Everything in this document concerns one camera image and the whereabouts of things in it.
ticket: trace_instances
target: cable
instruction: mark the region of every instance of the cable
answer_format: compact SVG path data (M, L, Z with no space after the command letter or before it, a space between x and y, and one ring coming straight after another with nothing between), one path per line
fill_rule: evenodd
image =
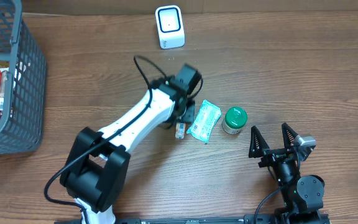
M283 186L277 188L275 191L273 191L272 193L270 193L270 195L266 196L258 205L258 207L256 208L255 214L254 214L254 224L257 224L257 216L259 213L259 209L262 207L262 205L273 195L275 195L277 192L279 192L281 189L283 188Z
M298 166L298 172L301 173L301 160L299 158L299 152L297 149L295 149L296 154L296 162L298 163L296 166Z
M166 127L165 129L168 130L168 129L172 128L174 124L175 124L175 120L173 120L173 121L170 123L170 125L169 125L168 127Z
M146 104L146 106L144 107L144 109L136 116L134 117L132 120L130 120L127 124L125 124L122 128L118 129L114 134L110 135L108 138L103 139L99 144L91 147L89 150L87 150L86 152L84 152L82 155L78 156L76 159L74 159L73 161L71 161L69 164L65 165L63 168L61 168L55 175L53 175L49 181L47 182L47 184L45 185L44 188L44 196L45 198L52 203L57 203L60 205L71 205L71 206L76 206L78 208L81 209L81 212L83 212L84 214L84 219L85 219L85 223L89 224L89 220L88 220L88 214L85 212L86 209L84 206L75 203L75 202L67 202L67 201L63 201L63 200L57 200L57 199L53 199L51 197L49 197L48 195L48 190L49 187L51 186L51 184L53 183L53 181L55 181L57 179L57 177L59 177L63 172L65 172L68 168L70 168L73 164L75 164L76 162L78 162L80 159L84 158L85 156L90 155L93 151L97 150L97 148L101 147L102 145L106 144L107 142L109 142L110 140L112 140L113 138L115 138L117 135L121 134L123 132L123 130L125 130L126 128L128 128L131 124L133 124L137 119L139 119L145 112L146 110L150 107L151 103L152 103L152 98L153 98L153 92L152 89L150 87L150 83L147 79L147 77L145 76L144 72L142 71L142 69L140 68L139 64L137 63L136 58L145 60L146 62L152 64L157 70L159 70L162 75L164 77L167 77L167 75L156 65L154 64L152 61L150 61L148 58L145 58L143 56L139 56L139 55L135 55L134 56L134 62L135 65L137 67L137 69L139 70L140 74L142 75L144 81L147 84L147 88L149 89L149 93L150 93L150 97L149 97L149 102Z
M201 88L203 87L203 83L204 83L204 79L203 79L203 77L201 77L200 88L197 90L197 92L196 92L193 96L190 96L190 97L188 98L189 101L192 100L192 99L194 99L194 97L196 97L197 94L201 91Z
M153 65L153 67L156 68L156 69L164 76L164 78L165 78L166 80L168 79L167 74L165 74L165 72L164 72L158 65L156 65L154 62L152 62L150 59L148 59L147 57L143 57L143 56L141 56L141 55L135 55L135 56L134 56L134 61L135 61L136 67L137 67L137 69L139 69L140 73L143 73L143 72L142 72L142 70L139 68L139 65L137 64L136 58L139 58L139 59L141 59L141 60L143 60L143 61L146 61L146 62L148 62L149 64Z

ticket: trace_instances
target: basket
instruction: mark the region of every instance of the basket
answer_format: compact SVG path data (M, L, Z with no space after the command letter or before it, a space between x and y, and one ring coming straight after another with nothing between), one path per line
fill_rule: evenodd
M20 0L0 0L0 60L9 61L0 154L34 151L42 140L47 63L22 21Z

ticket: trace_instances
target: wood grain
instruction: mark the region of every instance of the wood grain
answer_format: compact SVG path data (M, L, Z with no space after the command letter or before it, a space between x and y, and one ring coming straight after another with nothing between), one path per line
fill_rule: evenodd
M61 15L154 14L176 4L182 13L358 10L355 0L22 0L25 12Z
M30 154L0 156L0 223L52 223L79 218L54 205L43 187L64 164L76 134L113 122L146 91L132 57L142 54L168 73L198 68L207 99L223 114L249 114L238 136L220 123L205 145L156 129L134 151L120 217L227 217L253 213L277 186L247 158L250 127L270 147L282 146L280 125L311 133L317 148L302 174L326 182L323 212L333 223L358 223L358 12L184 15L186 45L160 50L153 16L26 17L49 70L45 135ZM159 74L144 65L150 79ZM58 183L54 197L71 200ZM282 205L279 195L262 208Z

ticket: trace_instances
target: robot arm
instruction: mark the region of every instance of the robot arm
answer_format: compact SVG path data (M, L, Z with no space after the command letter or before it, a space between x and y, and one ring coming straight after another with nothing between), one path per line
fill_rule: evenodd
M150 84L151 101L148 91L138 104L109 126L101 128L98 132L85 128L77 135L66 164L78 160L93 146L109 139L123 126L127 126L116 137L92 151L92 156L106 160L104 167L85 156L61 174L60 184L77 203L85 207L83 215L86 212L89 224L115 222L112 205L124 186L131 152L151 130L162 122L174 122L178 118L181 122L193 122L194 109L191 108L194 108L195 103L192 96L188 95L193 92L200 80L201 75L197 70L184 65L177 76L154 80Z
M170 99L170 96L163 91L157 89L153 91L153 100L150 108L132 125L125 129L120 135L110 140L110 143L119 146L123 145L126 152L129 154L135 147L145 138L151 130L157 127L162 122L168 120L175 107L175 102ZM146 92L143 99L130 109L123 117L113 122L109 126L101 128L102 138L107 138L114 134L123 124L128 123L136 115L138 115L149 102L149 92Z

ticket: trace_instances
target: black cable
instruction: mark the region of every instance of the black cable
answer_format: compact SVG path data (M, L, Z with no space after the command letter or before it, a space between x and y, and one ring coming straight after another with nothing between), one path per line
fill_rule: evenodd
M279 192L280 190L282 189L282 186L277 188L275 191L273 191L272 193L270 193L270 195L266 196L258 205L258 207L256 208L256 211L255 211L255 214L254 214L254 224L257 224L256 221L257 221L257 216L258 216L258 213L259 213L259 209L262 207L262 205L270 198L272 197L273 195L275 195L277 192Z
M175 124L175 120L173 120L173 121L170 123L170 125L169 125L168 127L166 127L165 129L168 130L168 129L172 128L174 124Z
M112 140L113 138L115 138L117 135L121 134L123 132L123 130L125 130L126 128L128 128L131 124L133 124L137 119L139 119L145 112L146 110L150 107L151 103L152 103L152 98L153 98L153 92L152 89L150 87L150 83L147 79L147 77L145 76L144 72L142 71L142 69L140 68L139 64L137 63L136 58L145 60L146 62L152 64L157 70L159 70L163 76L166 77L166 74L153 62L151 62L149 59L143 57L143 56L139 56L139 55L135 55L134 56L134 62L135 65L137 67L137 69L139 70L140 74L142 75L143 79L145 80L146 84L147 84L147 88L149 89L149 93L150 93L150 97L149 97L149 102L146 104L146 106L144 107L144 109L135 117L133 118L130 122L128 122L127 124L125 124L122 128L118 129L114 134L110 135L108 138L103 139L99 144L91 147L89 150L87 150L86 152L84 152L82 155L78 156L76 159L74 159L73 161L71 161L69 164L65 165L63 168L61 168L55 175L53 175L49 181L47 182L47 184L45 185L44 188L44 196L45 198L52 203L57 203L60 205L71 205L71 206L76 206L78 208L81 209L81 212L84 213L84 218L85 218L85 223L89 224L89 220L88 220L88 214L85 212L86 209L84 206L75 203L75 202L67 202L67 201L63 201L63 200L57 200L57 199L53 199L51 197L49 197L48 195L48 190L49 187L51 186L51 184L53 183L53 181L55 181L57 179L57 177L59 177L63 172L65 172L68 168L70 168L73 164L75 164L76 162L78 162L80 159L84 158L85 156L90 155L93 151L95 151L97 148L101 147L102 145L106 144L107 142L109 142L110 140Z
M299 152L297 149L295 149L296 154L296 162L298 163L296 166L298 166L298 172L301 173L301 159L299 158Z
M147 57L143 57L141 55L135 55L134 61L135 61L136 67L137 67L137 69L139 69L139 71L141 71L141 69L139 68L139 65L137 64L136 58L144 60L144 61L148 62L149 64L153 65L153 67L156 68L164 76L165 79L168 79L167 74L165 74L165 72L158 65L156 65L154 62L152 62L150 59L148 59Z
M203 77L201 77L200 88L197 90L197 92L196 92L193 96L190 96L190 97L188 98L189 101L192 100L192 99L194 99L194 97L196 97L197 94L201 91L201 88L203 87L203 83L204 83L204 79L203 79Z

